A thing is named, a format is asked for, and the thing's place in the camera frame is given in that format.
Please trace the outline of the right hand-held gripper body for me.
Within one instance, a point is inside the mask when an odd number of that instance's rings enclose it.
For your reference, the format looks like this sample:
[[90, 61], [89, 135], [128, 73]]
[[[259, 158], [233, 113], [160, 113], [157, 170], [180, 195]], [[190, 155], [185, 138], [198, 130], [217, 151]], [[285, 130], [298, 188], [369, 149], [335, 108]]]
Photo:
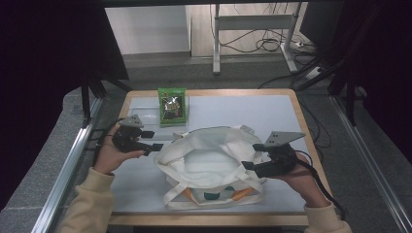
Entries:
[[291, 171], [296, 163], [297, 156], [290, 145], [297, 139], [305, 136], [302, 132], [279, 132], [272, 131], [264, 145], [270, 148], [267, 162], [259, 163], [262, 165], [261, 173], [263, 178], [285, 175]]

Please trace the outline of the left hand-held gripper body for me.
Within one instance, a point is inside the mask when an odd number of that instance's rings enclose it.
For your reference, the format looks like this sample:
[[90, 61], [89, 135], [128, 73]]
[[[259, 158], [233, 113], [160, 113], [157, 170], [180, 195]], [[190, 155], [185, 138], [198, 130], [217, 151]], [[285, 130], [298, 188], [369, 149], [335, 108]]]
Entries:
[[141, 128], [143, 123], [137, 115], [120, 118], [119, 128], [113, 135], [112, 142], [121, 152], [131, 152], [135, 150], [144, 150], [145, 147], [138, 142], [142, 134]]

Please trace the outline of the clear plastic container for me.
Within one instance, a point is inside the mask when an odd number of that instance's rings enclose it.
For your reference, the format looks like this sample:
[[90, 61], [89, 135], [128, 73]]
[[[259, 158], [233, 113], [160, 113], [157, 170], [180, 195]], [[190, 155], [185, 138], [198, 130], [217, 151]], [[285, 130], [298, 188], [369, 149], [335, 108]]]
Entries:
[[155, 97], [127, 97], [124, 100], [123, 106], [120, 110], [120, 117], [131, 117], [137, 115], [143, 122], [144, 126], [161, 125], [161, 126], [175, 126], [185, 125], [183, 122], [173, 122], [170, 124], [162, 123], [160, 117], [160, 105], [158, 98]]

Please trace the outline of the green snack packet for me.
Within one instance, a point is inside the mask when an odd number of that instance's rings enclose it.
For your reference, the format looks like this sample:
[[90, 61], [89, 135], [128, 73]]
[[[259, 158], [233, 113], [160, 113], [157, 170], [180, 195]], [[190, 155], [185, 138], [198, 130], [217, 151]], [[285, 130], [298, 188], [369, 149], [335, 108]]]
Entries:
[[159, 88], [160, 123], [162, 125], [182, 124], [187, 122], [186, 89]]

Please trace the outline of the white printed tote bag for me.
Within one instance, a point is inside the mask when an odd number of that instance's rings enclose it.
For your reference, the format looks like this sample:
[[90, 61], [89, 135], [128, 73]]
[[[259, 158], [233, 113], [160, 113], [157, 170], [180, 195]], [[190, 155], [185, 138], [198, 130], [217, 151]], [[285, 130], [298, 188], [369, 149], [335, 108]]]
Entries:
[[261, 201], [266, 179], [243, 166], [262, 161], [254, 149], [259, 142], [253, 129], [241, 125], [197, 129], [165, 146], [154, 157], [172, 185], [163, 197], [165, 207], [216, 209]]

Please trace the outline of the person's left hand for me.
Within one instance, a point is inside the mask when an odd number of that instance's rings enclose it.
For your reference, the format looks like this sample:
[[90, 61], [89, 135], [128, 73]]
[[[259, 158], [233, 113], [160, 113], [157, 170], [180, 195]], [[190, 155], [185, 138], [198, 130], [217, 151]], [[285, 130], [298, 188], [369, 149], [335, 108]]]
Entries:
[[111, 175], [124, 161], [144, 155], [145, 152], [143, 150], [121, 152], [115, 147], [112, 138], [118, 128], [117, 125], [113, 126], [103, 138], [96, 161], [92, 165], [94, 171], [104, 175]]

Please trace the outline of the person's right hand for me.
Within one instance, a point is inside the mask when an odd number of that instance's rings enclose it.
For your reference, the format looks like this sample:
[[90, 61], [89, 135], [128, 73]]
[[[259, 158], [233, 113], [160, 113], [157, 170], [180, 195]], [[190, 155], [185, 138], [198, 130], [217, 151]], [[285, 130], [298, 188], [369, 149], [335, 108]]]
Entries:
[[287, 174], [277, 176], [277, 179], [287, 183], [296, 191], [308, 208], [324, 208], [330, 205], [310, 171], [300, 164], [296, 164]]

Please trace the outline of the black metal stand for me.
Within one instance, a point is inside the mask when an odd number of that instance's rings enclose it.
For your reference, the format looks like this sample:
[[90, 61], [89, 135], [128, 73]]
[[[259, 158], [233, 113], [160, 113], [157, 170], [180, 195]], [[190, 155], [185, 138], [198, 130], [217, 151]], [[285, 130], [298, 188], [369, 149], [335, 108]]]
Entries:
[[355, 121], [355, 101], [360, 100], [356, 95], [356, 82], [350, 75], [350, 65], [346, 59], [342, 59], [332, 66], [326, 68], [319, 75], [306, 83], [300, 84], [296, 87], [295, 91], [305, 90], [324, 79], [334, 76], [333, 80], [327, 88], [327, 92], [331, 96], [336, 96], [341, 93], [343, 89], [346, 89], [346, 95], [344, 96], [345, 102], [345, 115], [353, 126], [356, 126]]
[[104, 98], [106, 96], [106, 88], [103, 85], [103, 81], [107, 81], [114, 86], [129, 92], [133, 88], [115, 78], [108, 76], [103, 76], [102, 78], [96, 77], [91, 74], [84, 74], [82, 85], [81, 85], [81, 94], [82, 94], [82, 108], [83, 108], [83, 128], [86, 128], [91, 122], [91, 107], [89, 101], [89, 93], [92, 92], [93, 95], [98, 98]]

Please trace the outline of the white power strip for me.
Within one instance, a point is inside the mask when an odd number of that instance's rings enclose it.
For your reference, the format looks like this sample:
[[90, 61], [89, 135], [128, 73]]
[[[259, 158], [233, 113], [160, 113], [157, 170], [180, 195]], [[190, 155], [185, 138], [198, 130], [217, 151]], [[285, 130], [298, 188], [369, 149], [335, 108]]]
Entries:
[[323, 67], [319, 67], [316, 66], [315, 68], [313, 68], [307, 75], [306, 75], [306, 79], [307, 80], [312, 80], [315, 77], [317, 77], [318, 75], [320, 75], [325, 69]]

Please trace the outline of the white panel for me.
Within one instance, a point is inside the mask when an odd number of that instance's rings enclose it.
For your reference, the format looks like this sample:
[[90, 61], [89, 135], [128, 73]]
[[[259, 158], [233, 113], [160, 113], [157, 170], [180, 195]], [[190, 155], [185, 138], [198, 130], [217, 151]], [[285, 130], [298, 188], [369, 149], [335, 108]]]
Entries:
[[106, 8], [122, 54], [189, 51], [185, 6]]

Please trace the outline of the dark curtain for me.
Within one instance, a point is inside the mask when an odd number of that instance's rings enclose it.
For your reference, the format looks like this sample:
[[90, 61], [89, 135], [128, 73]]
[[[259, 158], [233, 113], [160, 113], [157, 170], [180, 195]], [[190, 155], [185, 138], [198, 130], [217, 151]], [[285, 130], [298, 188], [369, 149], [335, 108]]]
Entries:
[[0, 0], [0, 210], [49, 138], [64, 96], [125, 80], [104, 0]]
[[355, 85], [363, 105], [412, 163], [412, 0], [308, 3], [300, 32], [326, 64], [345, 64], [329, 92]]

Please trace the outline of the black square floor frame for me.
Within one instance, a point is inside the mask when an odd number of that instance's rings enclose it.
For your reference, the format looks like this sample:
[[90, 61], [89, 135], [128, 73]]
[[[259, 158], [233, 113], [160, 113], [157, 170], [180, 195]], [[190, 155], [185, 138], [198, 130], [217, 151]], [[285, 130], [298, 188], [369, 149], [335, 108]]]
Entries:
[[104, 129], [92, 129], [86, 139], [85, 150], [96, 150], [104, 139]]

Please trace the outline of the aluminium floor rail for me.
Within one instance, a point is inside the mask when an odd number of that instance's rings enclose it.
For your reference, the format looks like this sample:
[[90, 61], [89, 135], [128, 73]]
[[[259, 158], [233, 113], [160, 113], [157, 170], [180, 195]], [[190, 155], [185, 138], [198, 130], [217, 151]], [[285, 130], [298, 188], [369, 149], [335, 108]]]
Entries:
[[360, 158], [368, 171], [371, 179], [375, 183], [381, 197], [383, 198], [386, 206], [389, 209], [397, 227], [401, 233], [412, 233], [412, 220], [407, 214], [403, 204], [396, 195], [395, 191], [390, 186], [389, 182], [385, 178], [382, 170], [379, 168], [376, 160], [373, 158], [369, 147], [366, 145], [363, 137], [361, 136], [358, 128], [352, 124], [345, 115], [345, 108], [342, 102], [334, 96], [330, 97], [330, 101], [338, 113], [349, 137], [353, 141]]
[[103, 100], [96, 98], [92, 101], [90, 109], [90, 120], [82, 126], [75, 138], [75, 141], [67, 154], [67, 157], [62, 165], [62, 168], [54, 182], [51, 192], [45, 202], [45, 205], [40, 212], [36, 223], [34, 224], [31, 233], [48, 233], [52, 226], [54, 217], [56, 216], [58, 206], [63, 198], [68, 183], [77, 167], [82, 151], [86, 146], [86, 141], [91, 133], [91, 130], [96, 122], [96, 116], [101, 108]]

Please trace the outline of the white metal desk frame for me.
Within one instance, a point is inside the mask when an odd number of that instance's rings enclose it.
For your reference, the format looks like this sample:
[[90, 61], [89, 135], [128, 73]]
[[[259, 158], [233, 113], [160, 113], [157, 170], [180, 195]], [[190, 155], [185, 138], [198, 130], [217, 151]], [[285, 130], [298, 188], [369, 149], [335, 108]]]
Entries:
[[261, 15], [261, 16], [220, 16], [220, 5], [215, 5], [215, 17], [211, 22], [214, 29], [213, 73], [221, 72], [220, 32], [228, 30], [287, 30], [286, 39], [280, 43], [281, 52], [287, 62], [291, 73], [296, 73], [297, 68], [292, 59], [290, 46], [292, 35], [297, 24], [302, 2], [298, 2], [291, 15]]

